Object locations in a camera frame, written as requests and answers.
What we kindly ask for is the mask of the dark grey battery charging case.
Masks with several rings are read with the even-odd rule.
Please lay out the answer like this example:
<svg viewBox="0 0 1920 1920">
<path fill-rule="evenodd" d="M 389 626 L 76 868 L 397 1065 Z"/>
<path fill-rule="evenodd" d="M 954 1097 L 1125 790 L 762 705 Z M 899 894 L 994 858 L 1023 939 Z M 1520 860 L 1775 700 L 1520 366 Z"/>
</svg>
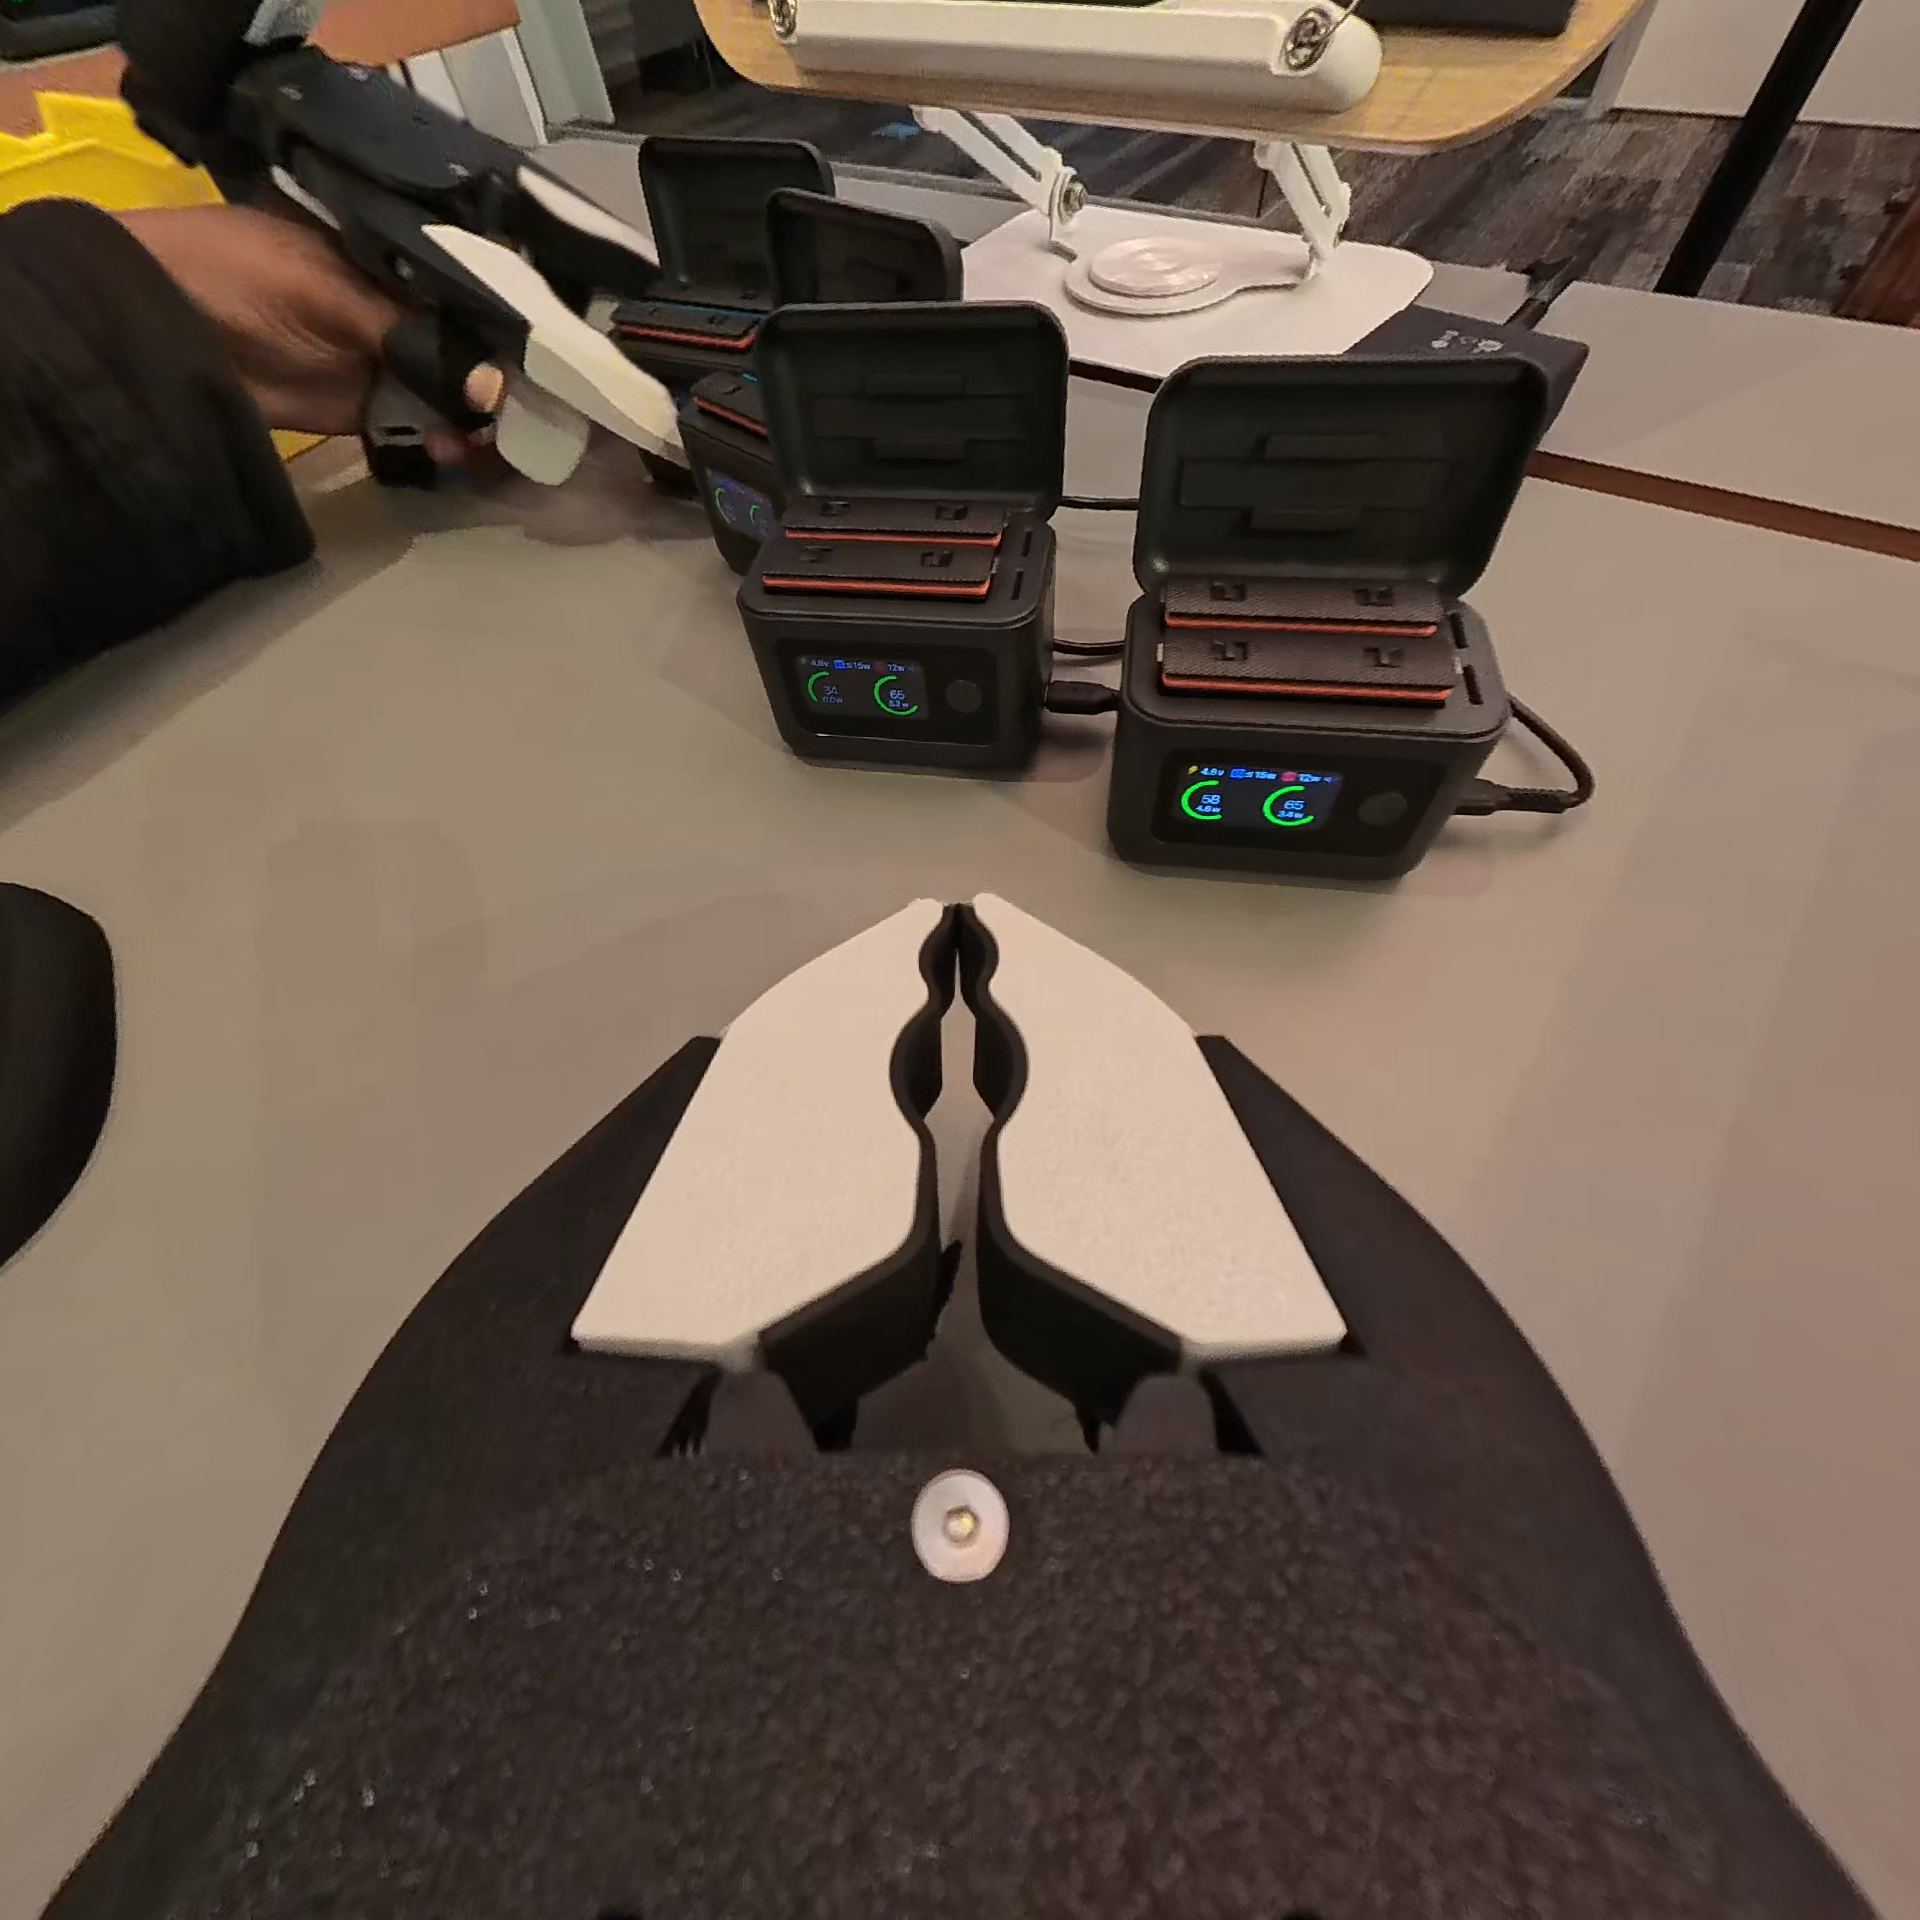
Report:
<svg viewBox="0 0 1920 1920">
<path fill-rule="evenodd" d="M 1519 500 L 1545 383 L 1528 364 L 1208 360 L 1154 398 L 1107 831 L 1168 874 L 1396 880 L 1459 814 L 1567 810 L 1580 786 L 1481 771 L 1516 711 L 1468 603 Z M 1457 686 L 1437 707 L 1165 694 L 1164 591 L 1180 579 L 1426 584 Z"/>
<path fill-rule="evenodd" d="M 1040 744 L 1066 497 L 1071 358 L 1040 305 L 787 305 L 757 379 L 784 512 L 823 498 L 1008 512 L 979 602 L 768 592 L 736 612 L 805 762 L 1010 776 Z"/>
<path fill-rule="evenodd" d="M 765 203 L 776 305 L 936 305 L 965 294 L 963 250 L 940 225 L 801 187 Z M 784 482 L 770 441 L 695 414 L 693 396 L 754 401 L 757 364 L 699 375 L 680 404 L 680 436 L 720 558 L 744 577 L 780 536 Z"/>
<path fill-rule="evenodd" d="M 754 308 L 762 327 L 778 305 L 765 203 L 788 186 L 833 196 L 826 155 L 792 137 L 650 136 L 639 170 L 660 267 L 653 300 Z M 610 326 L 626 318 L 628 305 L 616 305 Z M 613 342 L 674 401 L 684 401 L 699 375 L 738 369 L 746 358 L 653 353 Z"/>
</svg>

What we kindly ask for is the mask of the white folding stand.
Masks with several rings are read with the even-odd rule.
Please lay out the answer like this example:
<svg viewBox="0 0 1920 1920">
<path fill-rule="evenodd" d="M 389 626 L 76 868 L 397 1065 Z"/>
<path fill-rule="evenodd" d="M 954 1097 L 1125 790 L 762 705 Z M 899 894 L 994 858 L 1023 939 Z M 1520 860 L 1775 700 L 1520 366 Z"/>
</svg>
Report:
<svg viewBox="0 0 1920 1920">
<path fill-rule="evenodd" d="M 920 90 L 969 94 L 1090 81 L 1143 90 L 1152 105 L 1344 112 L 1383 67 L 1381 39 L 1356 4 L 1331 2 L 773 2 L 765 15 L 812 75 L 897 74 Z M 1080 174 L 1013 115 L 917 104 L 915 119 L 1043 217 L 1067 300 L 1114 321 L 1172 321 L 1307 286 L 1333 262 L 1353 203 L 1327 147 L 1266 139 L 1255 159 L 1300 227 L 1296 243 L 1154 233 L 1090 243 L 1080 233 L 1088 219 Z"/>
</svg>

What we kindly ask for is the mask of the dark grey multiport power adapter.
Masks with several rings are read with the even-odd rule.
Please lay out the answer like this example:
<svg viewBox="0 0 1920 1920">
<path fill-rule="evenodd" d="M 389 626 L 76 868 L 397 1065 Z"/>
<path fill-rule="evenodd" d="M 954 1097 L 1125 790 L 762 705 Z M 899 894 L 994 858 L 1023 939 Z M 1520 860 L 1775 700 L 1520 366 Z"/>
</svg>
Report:
<svg viewBox="0 0 1920 1920">
<path fill-rule="evenodd" d="M 1581 342 L 1535 326 L 1469 318 L 1429 305 L 1403 307 L 1349 348 L 1349 358 L 1535 366 L 1545 384 L 1536 441 L 1563 411 L 1592 353 Z"/>
</svg>

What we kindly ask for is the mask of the black metal stand leg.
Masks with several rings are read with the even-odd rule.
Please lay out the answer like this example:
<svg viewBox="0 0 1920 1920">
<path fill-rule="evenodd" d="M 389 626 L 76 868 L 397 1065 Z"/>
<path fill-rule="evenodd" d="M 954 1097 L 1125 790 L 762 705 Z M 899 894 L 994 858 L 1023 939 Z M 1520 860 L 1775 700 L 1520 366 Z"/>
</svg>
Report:
<svg viewBox="0 0 1920 1920">
<path fill-rule="evenodd" d="M 1698 297 L 1736 238 L 1808 96 L 1828 68 L 1860 2 L 1807 2 L 1680 232 L 1652 294 Z"/>
</svg>

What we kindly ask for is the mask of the person's left forearm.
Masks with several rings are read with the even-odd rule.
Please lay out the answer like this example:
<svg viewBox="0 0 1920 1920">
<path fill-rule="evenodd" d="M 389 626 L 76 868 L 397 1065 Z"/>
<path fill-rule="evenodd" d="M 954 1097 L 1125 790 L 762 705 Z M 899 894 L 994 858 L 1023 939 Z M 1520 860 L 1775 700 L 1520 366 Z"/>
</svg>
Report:
<svg viewBox="0 0 1920 1920">
<path fill-rule="evenodd" d="M 2 223 L 2 707 L 314 536 L 220 330 L 109 212 Z"/>
</svg>

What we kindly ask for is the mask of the yellow plastic bin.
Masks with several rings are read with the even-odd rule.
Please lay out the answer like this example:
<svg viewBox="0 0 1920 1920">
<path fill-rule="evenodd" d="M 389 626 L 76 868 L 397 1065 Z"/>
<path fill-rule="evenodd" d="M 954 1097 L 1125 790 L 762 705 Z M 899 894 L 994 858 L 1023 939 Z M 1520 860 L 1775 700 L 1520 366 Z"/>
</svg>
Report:
<svg viewBox="0 0 1920 1920">
<path fill-rule="evenodd" d="M 2 212 L 36 201 L 123 212 L 223 207 L 224 195 L 143 132 L 127 100 L 57 88 L 2 112 Z"/>
</svg>

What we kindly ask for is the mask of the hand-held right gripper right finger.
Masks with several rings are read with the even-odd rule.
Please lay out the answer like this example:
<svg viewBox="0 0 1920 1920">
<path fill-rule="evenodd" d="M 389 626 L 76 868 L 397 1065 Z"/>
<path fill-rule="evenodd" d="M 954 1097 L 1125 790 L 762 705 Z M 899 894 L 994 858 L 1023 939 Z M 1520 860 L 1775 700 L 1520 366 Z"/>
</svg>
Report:
<svg viewBox="0 0 1920 1920">
<path fill-rule="evenodd" d="M 1003 897 L 961 908 L 991 1126 L 976 1304 L 1090 1454 L 1139 1387 L 1331 1361 L 1352 1328 L 1194 1026 Z"/>
</svg>

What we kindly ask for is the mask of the black honeycomb cushion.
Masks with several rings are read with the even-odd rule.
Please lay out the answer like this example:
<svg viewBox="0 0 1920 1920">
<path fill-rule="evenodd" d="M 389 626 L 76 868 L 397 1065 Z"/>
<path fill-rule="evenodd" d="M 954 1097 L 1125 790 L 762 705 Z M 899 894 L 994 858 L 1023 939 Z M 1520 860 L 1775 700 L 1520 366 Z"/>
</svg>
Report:
<svg viewBox="0 0 1920 1920">
<path fill-rule="evenodd" d="M 2 1260 L 59 1212 L 103 1135 L 117 1068 L 117 982 L 98 922 L 2 888 Z"/>
</svg>

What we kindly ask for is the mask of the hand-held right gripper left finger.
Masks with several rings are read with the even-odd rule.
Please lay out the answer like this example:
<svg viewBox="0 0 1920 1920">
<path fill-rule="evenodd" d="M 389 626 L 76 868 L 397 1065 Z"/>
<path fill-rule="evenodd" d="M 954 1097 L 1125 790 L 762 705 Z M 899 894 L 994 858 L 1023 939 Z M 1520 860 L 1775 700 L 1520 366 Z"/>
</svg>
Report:
<svg viewBox="0 0 1920 1920">
<path fill-rule="evenodd" d="M 835 1428 L 929 1351 L 951 1292 L 938 1147 L 957 919 L 920 898 L 714 1044 L 569 1328 L 583 1354 L 784 1384 Z"/>
</svg>

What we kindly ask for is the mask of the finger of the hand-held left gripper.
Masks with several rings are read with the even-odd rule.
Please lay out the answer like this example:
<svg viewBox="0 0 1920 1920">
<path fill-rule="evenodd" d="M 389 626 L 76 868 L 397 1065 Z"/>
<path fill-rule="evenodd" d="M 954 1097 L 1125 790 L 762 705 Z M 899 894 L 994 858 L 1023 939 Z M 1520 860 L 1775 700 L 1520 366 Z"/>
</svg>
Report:
<svg viewBox="0 0 1920 1920">
<path fill-rule="evenodd" d="M 648 238 L 528 159 L 514 167 L 512 241 L 568 307 L 656 297 L 660 267 Z"/>
<path fill-rule="evenodd" d="M 495 416 L 497 454 L 512 470 L 578 470 L 594 427 L 635 450 L 688 466 L 680 404 L 600 327 L 576 316 L 536 266 L 448 225 L 423 230 L 426 258 L 451 274 L 465 313 L 495 327 L 487 358 L 507 377 Z"/>
</svg>

